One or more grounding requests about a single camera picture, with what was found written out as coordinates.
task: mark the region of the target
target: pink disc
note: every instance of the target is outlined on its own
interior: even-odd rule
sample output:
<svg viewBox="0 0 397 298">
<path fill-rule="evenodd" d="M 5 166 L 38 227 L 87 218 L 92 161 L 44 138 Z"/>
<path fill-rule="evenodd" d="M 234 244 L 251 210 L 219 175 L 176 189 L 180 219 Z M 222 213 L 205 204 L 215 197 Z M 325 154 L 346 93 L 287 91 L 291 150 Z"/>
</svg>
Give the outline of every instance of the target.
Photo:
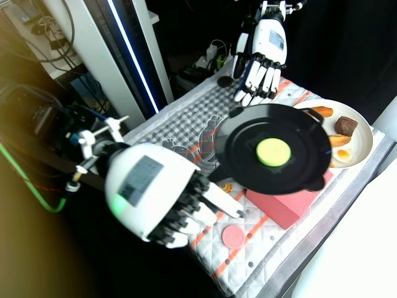
<svg viewBox="0 0 397 298">
<path fill-rule="evenodd" d="M 244 245 L 245 235 L 238 225 L 229 225 L 222 232 L 222 241 L 228 248 L 235 250 Z"/>
</svg>

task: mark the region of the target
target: black skillet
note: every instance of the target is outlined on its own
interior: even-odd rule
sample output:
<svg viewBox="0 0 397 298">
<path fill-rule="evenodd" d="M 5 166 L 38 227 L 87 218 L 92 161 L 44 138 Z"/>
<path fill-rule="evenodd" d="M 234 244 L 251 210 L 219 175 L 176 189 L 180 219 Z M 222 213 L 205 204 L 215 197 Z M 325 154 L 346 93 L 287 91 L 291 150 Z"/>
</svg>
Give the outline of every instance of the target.
<svg viewBox="0 0 397 298">
<path fill-rule="evenodd" d="M 220 166 L 209 176 L 213 182 L 233 178 L 243 187 L 262 194 L 290 194 L 307 189 L 319 191 L 331 161 L 331 145 L 311 109 L 280 104 L 261 104 L 231 111 L 218 127 L 215 152 Z M 267 138 L 283 140 L 291 157 L 282 166 L 259 161 L 256 148 Z"/>
</svg>

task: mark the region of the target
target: pink block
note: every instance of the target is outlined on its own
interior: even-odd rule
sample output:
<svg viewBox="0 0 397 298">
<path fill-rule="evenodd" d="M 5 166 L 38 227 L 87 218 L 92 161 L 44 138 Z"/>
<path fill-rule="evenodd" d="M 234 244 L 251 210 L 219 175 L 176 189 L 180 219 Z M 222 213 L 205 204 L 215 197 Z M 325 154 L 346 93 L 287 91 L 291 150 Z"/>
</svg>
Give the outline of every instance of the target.
<svg viewBox="0 0 397 298">
<path fill-rule="evenodd" d="M 328 183 L 332 176 L 333 174 L 327 171 L 324 174 L 325 182 Z M 246 197 L 282 228 L 287 229 L 305 214 L 318 194 L 319 192 L 300 191 L 282 196 L 269 196 L 247 190 Z"/>
</svg>

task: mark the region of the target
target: quilted tablecloth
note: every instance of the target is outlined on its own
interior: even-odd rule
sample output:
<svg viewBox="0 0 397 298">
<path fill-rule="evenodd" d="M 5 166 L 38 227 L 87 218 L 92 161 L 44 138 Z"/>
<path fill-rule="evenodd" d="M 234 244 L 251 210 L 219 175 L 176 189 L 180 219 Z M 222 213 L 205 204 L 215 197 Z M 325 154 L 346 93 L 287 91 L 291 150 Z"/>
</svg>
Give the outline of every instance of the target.
<svg viewBox="0 0 397 298">
<path fill-rule="evenodd" d="M 218 165 L 214 131 L 234 106 L 233 94 L 240 83 L 235 81 L 228 88 L 219 87 L 217 78 L 227 74 L 230 74 L 230 65 L 128 133 L 125 136 L 127 143 L 162 145 L 210 174 Z M 277 97 L 272 102 L 292 106 L 319 98 L 282 79 Z M 333 174 L 330 182 L 318 194 L 306 215 L 288 230 L 279 227 L 246 199 L 239 184 L 231 181 L 223 186 L 242 203 L 245 218 L 232 219 L 219 212 L 218 222 L 213 227 L 203 226 L 198 235 L 191 235 L 190 247 L 226 297 L 281 295 L 287 282 L 337 224 L 394 144 L 377 130 L 373 134 L 374 146 L 370 156 L 349 169 L 330 169 Z M 244 246 L 237 250 L 228 249 L 221 240 L 223 229 L 231 224 L 239 225 L 246 236 Z"/>
</svg>

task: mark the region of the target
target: blue light strip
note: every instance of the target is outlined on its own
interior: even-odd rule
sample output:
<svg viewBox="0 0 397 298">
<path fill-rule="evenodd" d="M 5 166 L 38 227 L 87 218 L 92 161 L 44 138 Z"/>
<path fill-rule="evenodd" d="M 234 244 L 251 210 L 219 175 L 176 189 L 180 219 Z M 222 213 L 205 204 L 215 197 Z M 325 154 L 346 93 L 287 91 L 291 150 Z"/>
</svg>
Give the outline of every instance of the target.
<svg viewBox="0 0 397 298">
<path fill-rule="evenodd" d="M 139 73 L 139 75 L 141 77 L 142 83 L 145 86 L 145 89 L 146 89 L 146 92 L 148 93 L 148 96 L 150 98 L 151 104 L 154 107 L 154 110 L 156 111 L 156 114 L 157 114 L 159 112 L 159 109 L 157 108 L 157 105 L 156 105 L 156 103 L 155 103 L 155 101 L 153 99 L 153 96 L 151 95 L 148 83 L 146 82 L 146 79 L 143 76 L 141 66 L 139 65 L 138 60 L 136 59 L 136 56 L 135 56 L 135 53 L 134 53 L 134 51 L 132 49 L 131 43 L 130 43 L 128 37 L 127 37 L 127 34 L 125 33 L 122 21 L 120 20 L 120 17 L 118 16 L 116 7 L 114 6 L 114 3 L 113 3 L 112 0 L 107 0 L 107 2 L 109 4 L 109 6 L 110 6 L 110 10 L 112 11 L 115 20 L 116 20 L 117 26 L 118 26 L 118 28 L 120 29 L 120 32 L 123 35 L 124 42 L 125 42 L 125 44 L 126 44 L 126 46 L 128 48 L 128 51 L 130 52 L 132 60 L 134 61 L 136 70 L 138 70 L 138 73 Z"/>
</svg>

